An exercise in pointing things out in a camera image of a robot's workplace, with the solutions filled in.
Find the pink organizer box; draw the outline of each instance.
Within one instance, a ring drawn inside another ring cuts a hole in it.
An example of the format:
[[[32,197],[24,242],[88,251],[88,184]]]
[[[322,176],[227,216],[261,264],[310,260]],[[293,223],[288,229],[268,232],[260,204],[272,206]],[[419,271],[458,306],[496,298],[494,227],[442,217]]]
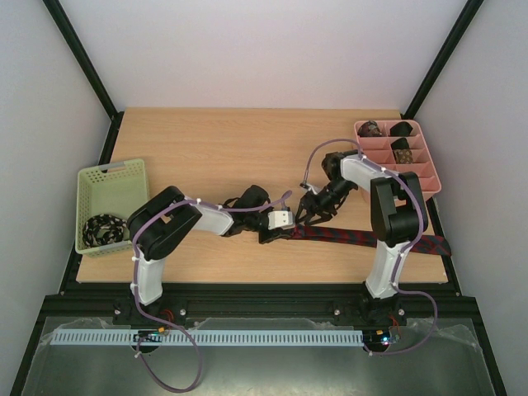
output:
[[[405,120],[412,126],[411,135],[408,136],[407,141],[411,148],[412,160],[414,163],[399,165],[394,160],[393,151],[390,145],[401,136],[390,136],[390,129],[398,122],[403,120],[375,120],[379,126],[379,130],[383,136],[378,138],[361,138],[357,131],[365,121],[357,121],[354,124],[354,134],[357,142],[360,144],[365,155],[375,163],[383,165],[387,169],[398,172],[415,172],[420,179],[420,187],[422,188],[423,199],[428,200],[438,191],[441,190],[442,185],[436,173],[435,164],[431,159],[429,148],[427,148],[426,140],[423,136],[422,128],[413,120]]]

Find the wooden tabletop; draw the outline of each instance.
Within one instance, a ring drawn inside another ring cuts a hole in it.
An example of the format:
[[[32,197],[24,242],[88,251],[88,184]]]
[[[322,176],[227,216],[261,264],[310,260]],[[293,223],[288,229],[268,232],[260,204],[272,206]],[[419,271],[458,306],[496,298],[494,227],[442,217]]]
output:
[[[397,119],[398,111],[130,108],[125,112],[112,162],[142,158],[151,196],[167,186],[186,195],[221,203],[252,184],[276,200],[287,191],[293,211],[304,192],[299,187],[306,161],[325,140],[351,138],[358,120]],[[325,153],[351,149],[332,144],[315,155],[309,181],[324,186]],[[370,207],[353,191],[328,227],[370,230]],[[427,233],[433,233],[431,226]],[[339,243],[279,240],[266,245],[257,234],[231,238],[189,233],[167,258],[166,282],[348,283],[370,273],[375,250]],[[132,251],[84,257],[79,282],[130,282]],[[404,282],[446,282],[439,256],[412,252]]]

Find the light green laundry basket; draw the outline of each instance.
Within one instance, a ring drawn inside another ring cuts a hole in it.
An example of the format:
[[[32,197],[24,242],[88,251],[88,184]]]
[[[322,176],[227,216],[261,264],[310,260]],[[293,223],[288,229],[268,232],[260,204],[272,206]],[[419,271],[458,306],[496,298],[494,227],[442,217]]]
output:
[[[87,167],[78,173],[75,250],[99,257],[130,249],[125,240],[105,246],[88,247],[83,241],[84,224],[95,215],[114,215],[127,220],[149,200],[149,181],[143,159]]]

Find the wall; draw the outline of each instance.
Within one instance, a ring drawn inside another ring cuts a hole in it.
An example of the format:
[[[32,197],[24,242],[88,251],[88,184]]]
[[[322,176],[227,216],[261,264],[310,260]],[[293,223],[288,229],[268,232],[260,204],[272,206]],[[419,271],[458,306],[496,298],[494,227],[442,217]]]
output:
[[[8,394],[73,245],[77,171],[97,164],[110,123],[43,2],[2,2],[0,36],[0,394]]]
[[[477,297],[511,395],[528,385],[527,16],[522,0],[484,2],[417,115],[462,289]]]
[[[465,0],[63,0],[118,108],[404,111]]]

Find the wire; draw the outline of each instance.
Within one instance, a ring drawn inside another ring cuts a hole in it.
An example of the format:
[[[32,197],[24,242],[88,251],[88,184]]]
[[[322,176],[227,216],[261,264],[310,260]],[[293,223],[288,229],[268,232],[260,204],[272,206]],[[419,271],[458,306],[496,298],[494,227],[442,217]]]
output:
[[[132,238],[132,246],[134,248],[134,257],[133,257],[133,260],[134,260],[134,288],[133,289],[134,289],[134,300],[135,300],[136,309],[145,318],[153,320],[154,322],[165,324],[165,325],[167,325],[167,326],[169,326],[171,328],[175,328],[176,330],[182,332],[185,335],[185,337],[191,342],[192,346],[195,349],[196,355],[198,356],[198,371],[196,372],[196,377],[195,377],[194,381],[192,382],[192,384],[189,385],[187,388],[184,388],[184,389],[173,388],[172,386],[165,384],[163,381],[161,381],[154,374],[154,372],[150,368],[149,364],[147,363],[147,361],[143,357],[143,355],[141,353],[141,350],[139,348],[141,347],[141,343],[146,339],[146,337],[141,337],[138,340],[138,343],[136,344],[136,348],[135,348],[136,355],[135,356],[138,357],[141,360],[141,362],[144,364],[145,368],[147,369],[148,374],[150,375],[150,377],[161,388],[167,390],[168,392],[172,392],[174,394],[184,394],[185,392],[189,392],[189,391],[195,389],[196,386],[198,386],[198,384],[200,382],[200,377],[201,377],[201,373],[202,373],[202,370],[203,370],[204,361],[203,361],[203,357],[202,357],[201,352],[200,352],[200,348],[196,344],[195,339],[192,337],[191,334],[189,334],[187,332],[187,330],[183,326],[178,326],[175,323],[169,322],[167,320],[164,320],[164,319],[161,319],[161,318],[156,318],[155,316],[150,315],[149,313],[146,313],[141,308],[141,303],[139,302],[139,283],[138,283],[139,282],[139,258],[141,256],[140,250],[139,250],[139,246],[138,246],[138,240],[139,240],[139,237],[141,236],[141,234],[145,231],[145,229],[150,227],[158,219],[161,219],[164,215],[166,215],[167,213],[171,212],[172,210],[176,209],[179,206],[183,206],[183,205],[187,205],[187,204],[206,205],[206,206],[209,206],[211,208],[215,208],[217,210],[222,210],[222,211],[226,211],[226,212],[253,212],[253,211],[264,210],[264,209],[270,208],[270,207],[278,205],[278,204],[283,204],[291,196],[291,194],[292,194],[292,191],[289,190],[289,191],[285,192],[279,200],[276,200],[274,202],[271,202],[271,203],[268,203],[268,204],[265,204],[265,205],[262,205],[262,206],[257,206],[257,207],[254,207],[254,208],[246,208],[246,209],[224,208],[221,205],[214,205],[214,204],[211,204],[209,202],[204,202],[202,200],[182,200],[182,201],[179,201],[179,202],[176,202],[174,204],[169,205],[167,208],[161,210],[158,214],[154,215],[145,224],[143,224],[139,228],[137,233],[134,235],[134,237]]]
[[[336,143],[336,142],[350,142],[350,143],[355,144],[357,146],[357,152],[358,152],[359,159],[363,163],[366,163],[368,166],[370,166],[371,168],[375,169],[376,171],[382,172],[383,174],[386,174],[387,176],[392,177],[402,187],[402,189],[407,193],[408,197],[410,198],[410,200],[412,202],[412,205],[416,209],[417,216],[418,216],[418,233],[417,233],[417,236],[415,237],[415,239],[413,239],[411,242],[409,242],[407,245],[405,245],[402,248],[402,250],[400,250],[400,252],[399,252],[400,254],[398,254],[398,257],[396,258],[396,262],[394,263],[394,269],[393,269],[393,272],[392,272],[392,274],[390,276],[390,284],[392,285],[394,290],[396,290],[396,292],[400,293],[401,295],[421,295],[421,296],[426,297],[427,299],[429,299],[431,301],[432,308],[433,308],[433,319],[432,319],[431,328],[429,329],[429,332],[426,334],[426,336],[420,342],[418,342],[417,344],[415,344],[413,346],[410,346],[409,348],[402,349],[402,350],[399,350],[399,351],[374,352],[374,351],[371,351],[369,349],[369,347],[365,344],[365,350],[367,352],[369,352],[370,356],[372,356],[372,355],[377,355],[377,356],[399,355],[399,354],[402,354],[402,353],[414,351],[415,349],[419,348],[424,342],[426,342],[429,339],[429,337],[435,332],[436,321],[438,319],[438,306],[436,305],[435,299],[433,299],[425,291],[406,291],[406,290],[401,290],[398,287],[398,284],[396,283],[396,275],[398,274],[398,269],[401,266],[401,262],[402,262],[402,258],[403,258],[402,252],[410,250],[416,243],[418,243],[418,241],[422,237],[422,234],[423,234],[423,214],[422,214],[422,209],[421,209],[420,205],[418,204],[418,200],[417,200],[416,196],[414,196],[414,194],[411,191],[411,189],[403,182],[403,180],[399,178],[398,174],[394,173],[394,172],[391,172],[389,169],[387,169],[385,167],[381,167],[379,164],[377,164],[377,163],[375,163],[373,161],[370,161],[366,157],[366,155],[363,154],[363,150],[361,149],[360,144],[357,143],[353,139],[331,139],[331,140],[328,140],[326,142],[321,143],[319,146],[314,148],[312,153],[310,154],[310,156],[308,158],[308,163],[306,164],[306,170],[304,171],[304,179],[303,179],[303,183],[304,184],[306,184],[308,182],[308,174],[309,174],[310,164],[311,164],[312,158],[314,157],[314,155],[317,152],[317,150],[319,150],[320,148],[322,148],[322,147],[324,147],[324,146],[326,146],[328,144]]]

